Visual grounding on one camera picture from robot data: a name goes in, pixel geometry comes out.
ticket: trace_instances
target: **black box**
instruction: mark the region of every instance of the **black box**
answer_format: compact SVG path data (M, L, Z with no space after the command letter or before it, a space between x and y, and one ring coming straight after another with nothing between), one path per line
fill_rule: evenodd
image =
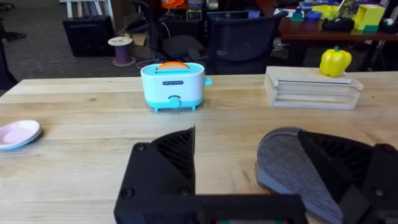
M114 37L109 16L83 16L63 21L75 57L114 56L108 40Z

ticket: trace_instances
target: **green object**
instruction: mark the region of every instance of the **green object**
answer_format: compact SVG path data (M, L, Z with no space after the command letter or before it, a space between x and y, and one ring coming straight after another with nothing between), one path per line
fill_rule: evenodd
M303 21L303 13L294 12L293 16L290 18L291 21Z
M376 25L365 25L363 32L377 32L379 30L379 26Z

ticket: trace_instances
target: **wooden box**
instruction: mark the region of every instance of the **wooden box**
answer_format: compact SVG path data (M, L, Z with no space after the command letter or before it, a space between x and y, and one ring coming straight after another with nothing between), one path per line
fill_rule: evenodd
M343 74L322 75L319 68L267 67L264 80L270 106L352 110L363 85Z

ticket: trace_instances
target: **toaster lever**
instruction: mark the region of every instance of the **toaster lever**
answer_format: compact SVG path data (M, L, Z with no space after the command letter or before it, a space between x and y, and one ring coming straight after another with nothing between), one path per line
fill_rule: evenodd
M210 77L206 77L205 78L205 85L212 85L213 84L213 82L211 81L211 78Z

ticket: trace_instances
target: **purple spool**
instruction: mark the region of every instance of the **purple spool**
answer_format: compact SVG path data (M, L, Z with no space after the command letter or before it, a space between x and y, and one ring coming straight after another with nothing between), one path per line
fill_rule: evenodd
M114 37L108 40L108 44L114 46L116 59L112 63L116 66L128 66L133 64L136 59L130 56L129 46L132 42L130 37Z

